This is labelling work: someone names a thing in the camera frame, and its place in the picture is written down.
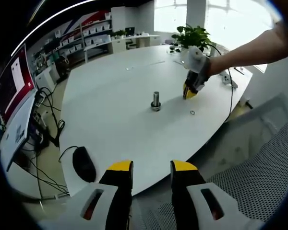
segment floor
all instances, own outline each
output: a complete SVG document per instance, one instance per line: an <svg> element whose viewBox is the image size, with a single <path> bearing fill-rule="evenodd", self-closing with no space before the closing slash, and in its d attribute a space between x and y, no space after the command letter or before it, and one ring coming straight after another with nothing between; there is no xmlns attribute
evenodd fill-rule
<svg viewBox="0 0 288 230"><path fill-rule="evenodd" d="M57 85L53 96L53 106L57 109L61 109L62 100L64 96L65 87L67 84L67 80L61 82ZM233 110L229 119L233 119L235 117L240 116L241 114L249 111L250 109L243 105L237 105ZM56 135L56 126L53 120L53 117L50 112L50 108L44 107L41 105L38 108L38 112L43 114L45 111L48 111L48 115L45 118L45 123L48 125L50 129L50 133L52 136ZM60 111L54 110L55 116L57 119L60 119ZM45 148L39 157L37 158L37 166L41 170L43 170L49 177L55 180L58 184L66 185L64 180L64 175L62 171L61 164L58 162L60 156L60 151L56 148L52 143L50 143L49 147ZM41 179L48 180L48 178L42 174L38 173L38 176ZM40 182L40 190L43 198L47 200L43 200L42 202L24 202L24 206L27 208L29 213L36 221L40 221L43 219L52 219L56 218L65 210L66 201L69 199L68 197L55 199L56 195L62 194L62 192L56 190L55 188L45 184L44 182Z"/></svg>

